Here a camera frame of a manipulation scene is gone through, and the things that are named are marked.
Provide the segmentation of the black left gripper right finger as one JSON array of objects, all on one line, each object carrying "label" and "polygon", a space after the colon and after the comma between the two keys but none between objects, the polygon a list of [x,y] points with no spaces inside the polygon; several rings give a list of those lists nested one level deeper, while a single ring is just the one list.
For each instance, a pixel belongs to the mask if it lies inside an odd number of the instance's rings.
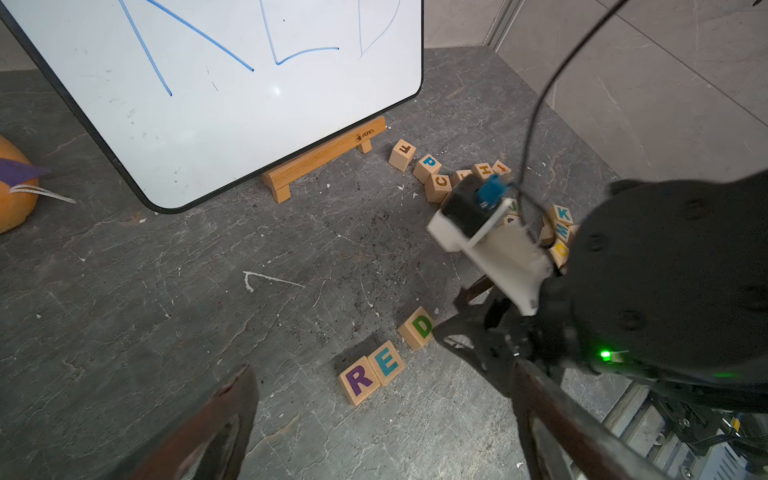
[{"label": "black left gripper right finger", "polygon": [[513,369],[512,406],[529,477],[570,479],[571,464],[589,479],[664,479],[534,364]]}]

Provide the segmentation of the wooden block teal E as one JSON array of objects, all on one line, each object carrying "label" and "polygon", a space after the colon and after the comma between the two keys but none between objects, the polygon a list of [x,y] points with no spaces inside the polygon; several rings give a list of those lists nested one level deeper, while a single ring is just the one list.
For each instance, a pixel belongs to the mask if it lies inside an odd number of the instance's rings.
[{"label": "wooden block teal E", "polygon": [[386,341],[374,350],[368,360],[382,386],[389,385],[406,368],[404,360],[391,341]]}]

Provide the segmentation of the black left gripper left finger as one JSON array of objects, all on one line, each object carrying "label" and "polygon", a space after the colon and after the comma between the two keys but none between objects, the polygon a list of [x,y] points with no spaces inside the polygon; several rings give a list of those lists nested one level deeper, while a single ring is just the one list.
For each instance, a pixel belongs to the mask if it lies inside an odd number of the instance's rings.
[{"label": "black left gripper left finger", "polygon": [[122,459],[106,479],[236,479],[259,401],[253,368],[233,369],[194,405]]}]

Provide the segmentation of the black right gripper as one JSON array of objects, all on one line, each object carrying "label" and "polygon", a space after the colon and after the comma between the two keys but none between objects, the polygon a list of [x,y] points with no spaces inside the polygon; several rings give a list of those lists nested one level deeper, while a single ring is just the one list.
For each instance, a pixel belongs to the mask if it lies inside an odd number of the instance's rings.
[{"label": "black right gripper", "polygon": [[533,315],[521,309],[486,275],[454,299],[457,313],[433,328],[434,339],[468,363],[501,395],[512,398],[513,369],[520,360],[531,362],[556,385],[561,385],[575,344],[567,312],[563,276],[540,285]]}]

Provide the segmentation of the wooden block green D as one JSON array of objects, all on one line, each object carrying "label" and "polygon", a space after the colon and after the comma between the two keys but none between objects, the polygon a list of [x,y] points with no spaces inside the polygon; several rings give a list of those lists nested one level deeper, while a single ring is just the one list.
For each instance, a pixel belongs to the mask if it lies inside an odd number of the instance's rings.
[{"label": "wooden block green D", "polygon": [[433,339],[432,330],[433,320],[423,307],[418,307],[397,329],[414,351],[421,350]]}]

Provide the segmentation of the wooden block purple R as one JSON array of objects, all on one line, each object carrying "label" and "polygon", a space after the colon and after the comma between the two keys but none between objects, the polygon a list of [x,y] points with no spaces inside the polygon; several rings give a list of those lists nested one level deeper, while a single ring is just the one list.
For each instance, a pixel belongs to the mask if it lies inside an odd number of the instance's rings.
[{"label": "wooden block purple R", "polygon": [[365,356],[345,369],[338,379],[348,402],[354,407],[358,407],[381,386],[370,361]]}]

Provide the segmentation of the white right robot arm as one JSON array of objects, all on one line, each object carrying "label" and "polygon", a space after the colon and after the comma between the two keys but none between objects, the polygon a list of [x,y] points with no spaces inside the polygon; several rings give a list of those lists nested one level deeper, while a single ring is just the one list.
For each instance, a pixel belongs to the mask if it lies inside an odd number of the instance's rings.
[{"label": "white right robot arm", "polygon": [[714,409],[767,409],[767,176],[622,180],[539,307],[468,308],[434,330],[499,389],[516,359],[612,372]]}]

